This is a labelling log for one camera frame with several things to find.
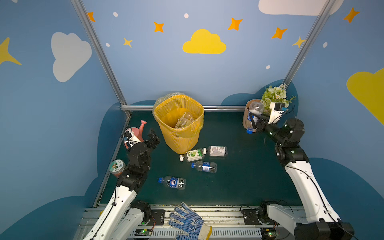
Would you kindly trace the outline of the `blue cap clear bottle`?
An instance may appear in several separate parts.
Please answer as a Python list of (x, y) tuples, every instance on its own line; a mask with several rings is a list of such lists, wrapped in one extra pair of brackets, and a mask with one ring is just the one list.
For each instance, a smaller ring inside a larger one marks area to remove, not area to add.
[(246, 118), (247, 133), (252, 134), (256, 132), (256, 123), (259, 121), (259, 117), (264, 112), (264, 104), (258, 101), (250, 103), (248, 107), (248, 115)]

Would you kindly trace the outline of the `lime label bottle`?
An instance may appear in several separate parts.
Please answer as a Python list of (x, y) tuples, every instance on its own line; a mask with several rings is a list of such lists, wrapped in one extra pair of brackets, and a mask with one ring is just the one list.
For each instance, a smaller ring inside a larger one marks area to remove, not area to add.
[(185, 154), (179, 156), (180, 162), (194, 162), (202, 160), (205, 158), (206, 153), (206, 148), (188, 151)]

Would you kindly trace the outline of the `white label long bottle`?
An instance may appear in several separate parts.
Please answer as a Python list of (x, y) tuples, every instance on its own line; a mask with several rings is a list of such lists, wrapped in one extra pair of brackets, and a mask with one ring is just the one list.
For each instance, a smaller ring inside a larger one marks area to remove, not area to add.
[(179, 119), (178, 122), (175, 124), (175, 129), (185, 128), (192, 124), (195, 121), (195, 118), (190, 112), (185, 112)]

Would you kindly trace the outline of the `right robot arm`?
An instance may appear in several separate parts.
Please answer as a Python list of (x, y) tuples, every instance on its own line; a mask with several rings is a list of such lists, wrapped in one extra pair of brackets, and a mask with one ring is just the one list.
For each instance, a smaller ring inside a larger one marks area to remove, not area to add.
[(263, 201), (258, 209), (258, 221), (264, 225), (276, 222), (296, 240), (352, 239), (354, 228), (343, 222), (332, 208), (315, 178), (309, 158), (300, 147), (305, 132), (303, 122), (291, 118), (280, 128), (261, 115), (251, 123), (258, 133), (264, 132), (275, 142), (277, 159), (294, 183), (306, 214), (303, 220), (279, 204)]

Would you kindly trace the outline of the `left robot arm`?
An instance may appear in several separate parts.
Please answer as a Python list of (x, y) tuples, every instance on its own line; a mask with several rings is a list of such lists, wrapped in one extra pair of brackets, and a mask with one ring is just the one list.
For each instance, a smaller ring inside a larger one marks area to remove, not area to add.
[(136, 200), (151, 169), (151, 153), (160, 143), (151, 129), (148, 138), (128, 150), (129, 164), (119, 176), (113, 196), (85, 240), (126, 240), (142, 223), (149, 221), (149, 204)]

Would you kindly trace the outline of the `yellow slatted waste bin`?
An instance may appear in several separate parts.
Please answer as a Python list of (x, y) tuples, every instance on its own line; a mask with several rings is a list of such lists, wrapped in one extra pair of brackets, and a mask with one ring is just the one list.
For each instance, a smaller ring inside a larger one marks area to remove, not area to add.
[(170, 147), (174, 152), (176, 152), (180, 155), (191, 150), (197, 144), (197, 142), (199, 140), (200, 132), (191, 138), (181, 139), (181, 138), (176, 138), (175, 136), (171, 135), (170, 133), (163, 132), (161, 127), (160, 127), (160, 129), (161, 129), (161, 132), (163, 134), (163, 137), (164, 137), (168, 147)]

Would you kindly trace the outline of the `clear yellow bin liner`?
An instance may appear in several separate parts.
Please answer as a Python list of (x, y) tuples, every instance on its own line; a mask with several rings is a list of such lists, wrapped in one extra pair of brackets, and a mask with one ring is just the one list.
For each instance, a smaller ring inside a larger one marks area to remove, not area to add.
[[(171, 93), (159, 98), (152, 111), (162, 131), (176, 138), (191, 138), (201, 131), (204, 125), (204, 108), (193, 98), (183, 93)], [(189, 114), (191, 123), (176, 128), (179, 120)]]

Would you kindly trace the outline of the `small round tin can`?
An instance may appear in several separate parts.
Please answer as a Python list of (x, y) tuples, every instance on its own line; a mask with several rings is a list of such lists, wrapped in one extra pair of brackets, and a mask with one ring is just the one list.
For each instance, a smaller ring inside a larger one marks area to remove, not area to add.
[(119, 178), (120, 175), (126, 168), (126, 164), (123, 160), (114, 160), (109, 165), (110, 174), (114, 175), (116, 178)]

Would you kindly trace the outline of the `white green artificial flowers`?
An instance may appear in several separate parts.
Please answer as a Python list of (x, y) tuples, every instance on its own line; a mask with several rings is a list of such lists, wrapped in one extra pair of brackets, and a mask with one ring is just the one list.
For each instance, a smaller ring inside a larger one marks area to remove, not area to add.
[(268, 116), (271, 114), (271, 103), (283, 103), (286, 104), (286, 107), (288, 107), (295, 99), (295, 96), (287, 98), (286, 84), (281, 84), (279, 87), (269, 86), (265, 89), (265, 92), (262, 95), (261, 103), (264, 105), (263, 113)]

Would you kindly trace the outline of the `peach ribbed flower pot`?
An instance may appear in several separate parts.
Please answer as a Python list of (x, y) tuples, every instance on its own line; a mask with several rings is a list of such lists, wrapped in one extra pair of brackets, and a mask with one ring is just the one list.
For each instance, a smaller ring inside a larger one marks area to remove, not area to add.
[[(247, 105), (246, 105), (246, 108), (245, 108), (245, 112), (244, 112), (244, 117), (243, 117), (243, 127), (246, 129), (247, 131), (247, 126), (246, 126), (246, 118), (247, 118), (247, 115), (248, 115), (248, 107), (250, 105), (250, 103), (254, 102), (254, 101), (258, 101), (258, 102), (261, 102), (261, 100), (250, 100), (247, 102)], [(256, 123), (256, 132), (255, 133), (258, 133), (260, 131), (263, 130), (263, 128), (269, 124), (269, 119), (270, 119), (270, 116), (267, 116), (265, 115), (264, 113), (259, 117), (259, 121)]]

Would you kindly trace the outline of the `pepsi blue label bottle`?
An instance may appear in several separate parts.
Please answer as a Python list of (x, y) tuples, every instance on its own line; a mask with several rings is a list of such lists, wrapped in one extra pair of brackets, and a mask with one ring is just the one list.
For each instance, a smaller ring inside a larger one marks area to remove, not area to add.
[(183, 178), (177, 178), (177, 177), (160, 177), (158, 179), (158, 183), (171, 188), (171, 189), (177, 189), (177, 190), (184, 190), (186, 188), (186, 180)]

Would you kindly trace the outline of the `blue label water bottle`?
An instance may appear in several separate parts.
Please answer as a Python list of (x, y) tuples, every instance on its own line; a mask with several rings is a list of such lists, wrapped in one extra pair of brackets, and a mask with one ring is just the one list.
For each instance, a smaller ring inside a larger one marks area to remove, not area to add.
[(191, 168), (196, 169), (199, 172), (215, 174), (218, 170), (218, 165), (213, 162), (197, 161), (191, 163)]

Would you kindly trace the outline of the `grey label clear bottle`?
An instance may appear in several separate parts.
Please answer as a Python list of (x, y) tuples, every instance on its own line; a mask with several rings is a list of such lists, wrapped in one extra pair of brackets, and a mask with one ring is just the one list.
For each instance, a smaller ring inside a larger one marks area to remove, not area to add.
[(207, 148), (203, 148), (203, 152), (205, 155), (209, 155), (210, 157), (225, 157), (228, 155), (227, 147), (221, 146), (209, 146)]

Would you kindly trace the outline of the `left green circuit board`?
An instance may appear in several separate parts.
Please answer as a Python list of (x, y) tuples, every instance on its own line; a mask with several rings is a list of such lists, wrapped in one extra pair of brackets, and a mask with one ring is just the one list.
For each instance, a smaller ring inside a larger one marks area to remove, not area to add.
[(152, 230), (149, 229), (136, 229), (135, 237), (150, 237), (152, 235)]

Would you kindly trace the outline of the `green circuit board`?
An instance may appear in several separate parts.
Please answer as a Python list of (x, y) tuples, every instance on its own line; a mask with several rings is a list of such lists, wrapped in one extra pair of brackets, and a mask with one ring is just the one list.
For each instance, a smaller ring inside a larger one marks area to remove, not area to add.
[(261, 228), (261, 235), (264, 239), (275, 239), (279, 236), (279, 233), (277, 233), (276, 229), (273, 228)]
[(152, 235), (152, 230), (149, 229), (136, 229), (135, 237), (150, 237)]

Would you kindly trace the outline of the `blue dotted work glove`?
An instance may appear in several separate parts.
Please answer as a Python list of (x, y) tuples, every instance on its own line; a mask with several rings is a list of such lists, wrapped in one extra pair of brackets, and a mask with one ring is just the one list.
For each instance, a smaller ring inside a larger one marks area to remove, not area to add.
[(176, 240), (209, 240), (212, 235), (212, 227), (184, 202), (170, 213), (168, 225), (182, 231)]

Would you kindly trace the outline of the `right green circuit board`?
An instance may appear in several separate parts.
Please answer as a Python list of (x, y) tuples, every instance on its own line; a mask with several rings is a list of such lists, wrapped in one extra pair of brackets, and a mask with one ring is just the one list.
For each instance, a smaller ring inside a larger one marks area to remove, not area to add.
[(279, 233), (277, 233), (276, 229), (273, 228), (261, 228), (261, 235), (264, 239), (275, 239), (279, 236)]

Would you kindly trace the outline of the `aluminium frame rail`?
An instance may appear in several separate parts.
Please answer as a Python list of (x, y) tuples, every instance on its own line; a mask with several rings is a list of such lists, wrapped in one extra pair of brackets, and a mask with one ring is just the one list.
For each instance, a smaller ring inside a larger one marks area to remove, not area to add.
[[(149, 105), (122, 105), (122, 111), (152, 111), (154, 106)], [(203, 106), (206, 112), (243, 112), (245, 106)]]

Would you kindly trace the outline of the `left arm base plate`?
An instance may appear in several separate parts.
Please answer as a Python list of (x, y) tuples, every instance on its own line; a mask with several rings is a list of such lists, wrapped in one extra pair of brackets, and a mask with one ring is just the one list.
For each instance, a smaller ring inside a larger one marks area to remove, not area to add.
[(149, 211), (146, 211), (144, 213), (144, 220), (142, 224), (144, 226), (163, 226), (165, 222), (165, 210), (163, 209), (154, 209)]

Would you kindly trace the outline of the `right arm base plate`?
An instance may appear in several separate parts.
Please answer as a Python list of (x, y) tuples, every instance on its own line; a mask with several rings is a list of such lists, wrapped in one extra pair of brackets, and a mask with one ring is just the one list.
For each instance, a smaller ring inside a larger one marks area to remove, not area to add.
[(241, 209), (245, 225), (274, 225), (278, 222), (272, 220), (263, 209)]

